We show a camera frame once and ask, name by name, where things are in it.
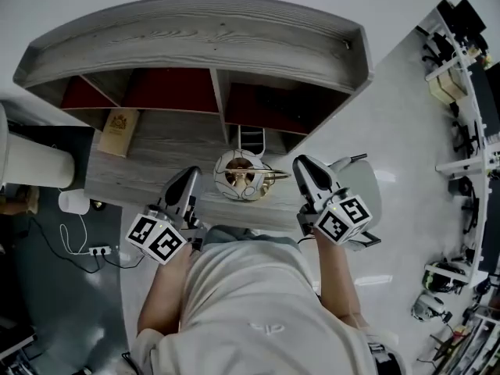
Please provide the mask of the grey padded chair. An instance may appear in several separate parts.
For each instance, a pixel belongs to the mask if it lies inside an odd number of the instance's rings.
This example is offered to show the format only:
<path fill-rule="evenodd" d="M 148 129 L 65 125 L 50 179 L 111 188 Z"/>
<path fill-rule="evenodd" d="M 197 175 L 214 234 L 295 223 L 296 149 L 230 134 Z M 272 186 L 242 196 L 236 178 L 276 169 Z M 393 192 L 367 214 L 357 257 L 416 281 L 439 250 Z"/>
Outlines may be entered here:
<path fill-rule="evenodd" d="M 344 157 L 331 163 L 329 167 L 336 173 L 340 185 L 349 188 L 351 195 L 358 195 L 372 214 L 372 220 L 363 232 L 351 237 L 344 246 L 352 251 L 360 251 L 381 243 L 379 237 L 370 233 L 381 220 L 382 200 L 377 178 L 367 161 L 367 154 Z"/>

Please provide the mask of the large black monitor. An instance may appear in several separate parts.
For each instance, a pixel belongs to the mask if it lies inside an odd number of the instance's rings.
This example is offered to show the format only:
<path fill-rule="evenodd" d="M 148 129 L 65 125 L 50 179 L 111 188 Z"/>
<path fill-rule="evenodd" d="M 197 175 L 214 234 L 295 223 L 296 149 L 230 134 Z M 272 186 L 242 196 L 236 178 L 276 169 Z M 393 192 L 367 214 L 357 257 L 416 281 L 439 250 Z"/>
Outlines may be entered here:
<path fill-rule="evenodd" d="M 477 106 L 480 112 L 486 138 L 500 133 L 500 117 L 495 104 L 494 93 L 488 82 L 488 77 L 482 65 L 478 62 L 468 67 L 471 72 L 470 79 L 473 85 Z"/>

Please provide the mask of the grey white headset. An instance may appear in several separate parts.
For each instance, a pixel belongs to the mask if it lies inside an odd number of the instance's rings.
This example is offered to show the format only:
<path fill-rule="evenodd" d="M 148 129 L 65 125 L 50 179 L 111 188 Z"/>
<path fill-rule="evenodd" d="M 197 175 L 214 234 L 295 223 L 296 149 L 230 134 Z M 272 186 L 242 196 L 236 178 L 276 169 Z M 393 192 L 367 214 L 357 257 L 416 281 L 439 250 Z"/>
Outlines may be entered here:
<path fill-rule="evenodd" d="M 422 291 L 411 308 L 412 316 L 420 322 L 429 322 L 434 318 L 447 323 L 452 313 L 447 310 L 445 303 L 435 295 Z"/>

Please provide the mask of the dark green rug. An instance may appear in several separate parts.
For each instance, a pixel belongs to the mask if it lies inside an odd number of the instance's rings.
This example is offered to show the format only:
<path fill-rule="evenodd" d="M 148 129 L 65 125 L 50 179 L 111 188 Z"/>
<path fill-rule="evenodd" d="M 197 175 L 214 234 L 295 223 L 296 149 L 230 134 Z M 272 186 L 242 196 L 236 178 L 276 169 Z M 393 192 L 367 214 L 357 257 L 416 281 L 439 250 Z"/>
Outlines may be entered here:
<path fill-rule="evenodd" d="M 128 348 L 118 255 L 88 249 L 119 246 L 121 211 L 77 216 L 58 199 L 43 187 L 36 215 L 0 216 L 0 315 L 34 328 L 26 354 L 39 375 L 114 375 Z"/>

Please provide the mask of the person's white shirt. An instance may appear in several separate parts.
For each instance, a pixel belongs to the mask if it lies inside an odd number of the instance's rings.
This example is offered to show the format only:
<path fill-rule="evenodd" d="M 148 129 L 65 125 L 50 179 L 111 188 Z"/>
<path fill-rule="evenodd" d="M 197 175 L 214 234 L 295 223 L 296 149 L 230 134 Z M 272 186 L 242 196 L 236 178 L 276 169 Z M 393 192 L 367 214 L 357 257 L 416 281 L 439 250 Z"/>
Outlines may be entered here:
<path fill-rule="evenodd" d="M 191 254 L 179 330 L 143 330 L 130 350 L 137 375 L 377 375 L 368 346 L 395 353 L 370 325 L 325 309 L 298 248 L 269 241 L 209 245 Z"/>

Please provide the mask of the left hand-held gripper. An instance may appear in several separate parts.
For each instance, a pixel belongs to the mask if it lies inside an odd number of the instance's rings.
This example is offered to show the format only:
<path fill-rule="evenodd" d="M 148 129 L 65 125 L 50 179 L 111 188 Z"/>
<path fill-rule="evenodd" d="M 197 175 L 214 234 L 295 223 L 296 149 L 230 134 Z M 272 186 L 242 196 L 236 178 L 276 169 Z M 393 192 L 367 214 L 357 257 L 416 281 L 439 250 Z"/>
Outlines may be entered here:
<path fill-rule="evenodd" d="M 202 190 L 202 171 L 190 166 L 174 175 L 161 191 L 159 205 L 147 205 L 136 215 L 125 239 L 141 253 L 166 265 L 185 245 L 199 250 L 207 228 L 196 217 L 196 205 Z"/>

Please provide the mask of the grey wooden desk with shelves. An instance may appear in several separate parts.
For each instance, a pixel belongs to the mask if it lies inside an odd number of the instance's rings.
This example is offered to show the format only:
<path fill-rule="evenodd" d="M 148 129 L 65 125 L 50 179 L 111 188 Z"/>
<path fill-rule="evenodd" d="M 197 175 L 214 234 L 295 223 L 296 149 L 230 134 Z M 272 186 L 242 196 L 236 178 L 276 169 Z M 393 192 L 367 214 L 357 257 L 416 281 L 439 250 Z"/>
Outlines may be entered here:
<path fill-rule="evenodd" d="M 122 107 L 135 69 L 207 69 L 217 113 Z M 82 77 L 116 107 L 60 109 L 71 77 Z M 35 38 L 13 75 L 16 85 L 69 113 L 101 137 L 112 109 L 140 112 L 130 148 L 119 158 L 93 148 L 85 190 L 115 205 L 146 205 L 178 171 L 202 170 L 198 213 L 208 223 L 293 231 L 302 202 L 292 179 L 256 202 L 236 202 L 216 188 L 216 160 L 238 146 L 226 124 L 232 84 L 261 88 L 264 102 L 310 128 L 307 135 L 264 128 L 263 160 L 277 168 L 373 79 L 362 25 L 277 0 L 141 0 L 93 12 Z"/>

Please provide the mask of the white pen holder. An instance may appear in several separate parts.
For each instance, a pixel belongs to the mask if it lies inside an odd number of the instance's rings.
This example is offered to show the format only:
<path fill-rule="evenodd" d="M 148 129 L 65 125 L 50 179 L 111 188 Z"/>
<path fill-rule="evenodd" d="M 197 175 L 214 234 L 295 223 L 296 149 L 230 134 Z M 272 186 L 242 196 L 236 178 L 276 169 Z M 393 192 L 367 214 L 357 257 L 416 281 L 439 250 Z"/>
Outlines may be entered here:
<path fill-rule="evenodd" d="M 237 146 L 261 159 L 266 150 L 266 132 L 261 127 L 237 126 Z"/>

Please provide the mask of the black office chair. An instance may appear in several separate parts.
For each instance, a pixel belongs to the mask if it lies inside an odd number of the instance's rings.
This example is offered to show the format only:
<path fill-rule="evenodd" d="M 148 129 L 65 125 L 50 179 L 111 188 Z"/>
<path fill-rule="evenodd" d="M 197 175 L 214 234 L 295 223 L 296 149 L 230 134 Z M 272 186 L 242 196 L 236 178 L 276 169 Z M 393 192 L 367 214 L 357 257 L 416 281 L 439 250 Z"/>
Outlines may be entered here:
<path fill-rule="evenodd" d="M 453 57 L 455 50 L 452 44 L 446 39 L 446 37 L 438 33 L 434 33 L 434 36 L 431 38 L 431 40 L 437 47 L 437 52 L 433 50 L 428 43 L 424 44 L 423 48 L 427 50 L 430 55 L 424 55 L 422 57 L 422 61 L 431 61 L 437 66 L 441 66 Z"/>
<path fill-rule="evenodd" d="M 473 228 L 477 227 L 479 218 L 479 206 L 480 206 L 480 199 L 476 196 L 475 189 L 472 187 L 470 192 L 470 204 L 463 205 L 461 207 L 462 211 L 470 213 L 470 222 L 468 226 L 463 228 L 462 230 L 463 234 L 468 234 Z"/>
<path fill-rule="evenodd" d="M 469 127 L 459 120 L 459 106 L 456 102 L 449 105 L 452 112 L 452 135 L 454 152 L 462 152 L 468 159 L 477 155 L 480 150 L 479 130 L 477 122 L 473 124 L 473 134 Z"/>

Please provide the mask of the white storage shelf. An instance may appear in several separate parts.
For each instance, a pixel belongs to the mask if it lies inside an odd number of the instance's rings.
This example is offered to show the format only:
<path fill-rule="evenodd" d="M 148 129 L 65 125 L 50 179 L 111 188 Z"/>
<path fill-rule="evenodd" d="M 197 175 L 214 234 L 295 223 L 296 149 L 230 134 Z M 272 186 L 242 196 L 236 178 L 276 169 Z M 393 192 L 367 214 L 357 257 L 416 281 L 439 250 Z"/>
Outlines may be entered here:
<path fill-rule="evenodd" d="M 479 306 L 471 317 L 473 329 L 455 368 L 457 375 L 485 375 L 500 351 L 500 309 Z"/>

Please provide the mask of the white ribbed pedestal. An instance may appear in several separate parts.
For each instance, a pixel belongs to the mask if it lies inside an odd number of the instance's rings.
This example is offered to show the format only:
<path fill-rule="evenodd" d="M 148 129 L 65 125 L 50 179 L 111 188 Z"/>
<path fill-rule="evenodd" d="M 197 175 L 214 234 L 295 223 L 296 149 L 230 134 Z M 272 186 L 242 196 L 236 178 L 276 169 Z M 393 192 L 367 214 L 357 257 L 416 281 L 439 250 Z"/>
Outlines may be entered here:
<path fill-rule="evenodd" d="M 11 133 L 0 102 L 0 186 L 68 188 L 74 177 L 72 155 Z"/>

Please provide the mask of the red shelf liner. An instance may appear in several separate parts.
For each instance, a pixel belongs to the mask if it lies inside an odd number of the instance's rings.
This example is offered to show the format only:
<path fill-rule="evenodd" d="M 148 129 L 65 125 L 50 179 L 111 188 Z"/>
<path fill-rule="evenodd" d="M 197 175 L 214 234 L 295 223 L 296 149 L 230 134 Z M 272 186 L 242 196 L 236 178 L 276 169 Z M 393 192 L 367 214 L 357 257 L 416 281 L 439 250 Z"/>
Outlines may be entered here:
<path fill-rule="evenodd" d="M 71 77 L 62 97 L 60 109 L 100 109 L 116 105 L 82 77 Z"/>
<path fill-rule="evenodd" d="M 207 69 L 135 69 L 122 107 L 217 113 L 212 78 Z"/>
<path fill-rule="evenodd" d="M 224 119 L 226 124 L 261 127 L 282 132 L 307 135 L 310 128 L 284 110 L 264 102 L 261 87 L 250 84 L 232 84 Z"/>

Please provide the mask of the person's left forearm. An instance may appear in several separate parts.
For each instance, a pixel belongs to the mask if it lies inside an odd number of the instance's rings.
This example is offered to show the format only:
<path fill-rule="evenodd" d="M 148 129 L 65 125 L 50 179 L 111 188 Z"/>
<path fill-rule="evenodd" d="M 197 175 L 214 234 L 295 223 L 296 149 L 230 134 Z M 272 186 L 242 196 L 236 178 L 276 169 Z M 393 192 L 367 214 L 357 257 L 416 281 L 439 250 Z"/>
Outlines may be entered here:
<path fill-rule="evenodd" d="M 138 334 L 147 329 L 162 335 L 178 332 L 191 252 L 191 244 L 186 244 L 167 264 L 158 266 L 137 321 Z"/>

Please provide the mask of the black green headset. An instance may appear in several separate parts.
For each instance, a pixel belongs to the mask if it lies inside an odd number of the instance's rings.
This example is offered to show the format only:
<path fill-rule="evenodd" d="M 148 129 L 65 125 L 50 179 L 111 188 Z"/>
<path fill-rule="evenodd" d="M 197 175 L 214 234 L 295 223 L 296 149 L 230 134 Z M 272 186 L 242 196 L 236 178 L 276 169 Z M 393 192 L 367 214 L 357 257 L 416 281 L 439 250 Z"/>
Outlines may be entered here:
<path fill-rule="evenodd" d="M 458 275 L 466 275 L 466 272 L 460 266 L 457 266 L 456 264 L 453 264 L 451 262 L 447 262 L 446 260 L 432 262 L 430 263 L 430 266 Z M 429 270 L 425 270 L 423 274 L 422 285 L 431 293 L 455 293 L 459 295 L 466 283 L 461 280 L 452 279 L 447 275 L 442 275 Z"/>

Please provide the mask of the black waist pack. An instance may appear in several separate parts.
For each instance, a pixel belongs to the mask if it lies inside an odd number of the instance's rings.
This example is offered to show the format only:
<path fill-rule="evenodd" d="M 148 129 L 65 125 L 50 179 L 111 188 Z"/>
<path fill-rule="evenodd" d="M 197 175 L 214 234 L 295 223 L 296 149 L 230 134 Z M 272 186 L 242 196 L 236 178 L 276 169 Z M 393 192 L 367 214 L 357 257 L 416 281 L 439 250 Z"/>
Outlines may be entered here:
<path fill-rule="evenodd" d="M 368 346 L 377 375 L 403 375 L 402 367 L 395 353 L 380 343 L 369 342 Z"/>

